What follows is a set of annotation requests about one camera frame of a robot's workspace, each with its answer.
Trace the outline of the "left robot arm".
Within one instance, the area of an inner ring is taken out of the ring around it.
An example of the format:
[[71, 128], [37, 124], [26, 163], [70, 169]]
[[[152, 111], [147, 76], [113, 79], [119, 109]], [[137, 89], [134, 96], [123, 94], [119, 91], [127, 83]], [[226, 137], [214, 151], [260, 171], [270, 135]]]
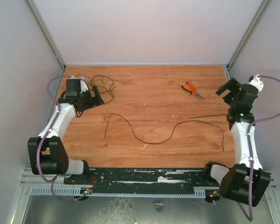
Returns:
[[87, 162], [70, 159], [63, 145], [63, 137], [75, 116], [85, 110], [104, 104], [98, 87], [88, 86], [86, 81], [70, 77], [59, 99], [53, 116], [37, 136], [28, 140], [28, 154], [32, 173], [35, 175], [75, 175], [80, 184], [90, 181]]

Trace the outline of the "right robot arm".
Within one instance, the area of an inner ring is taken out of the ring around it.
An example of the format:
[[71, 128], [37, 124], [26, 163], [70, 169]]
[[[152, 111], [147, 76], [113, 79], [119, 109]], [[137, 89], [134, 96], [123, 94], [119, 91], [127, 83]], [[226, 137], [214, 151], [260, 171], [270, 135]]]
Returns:
[[202, 174], [206, 185], [219, 184], [222, 197], [252, 207], [258, 205], [271, 181], [271, 175], [263, 170], [258, 159], [254, 140], [255, 118], [251, 113], [252, 104], [263, 87], [260, 77], [255, 75], [246, 84], [231, 78], [218, 88], [218, 96], [229, 90], [223, 100], [230, 107], [226, 120], [234, 140], [235, 164], [228, 168], [209, 161]]

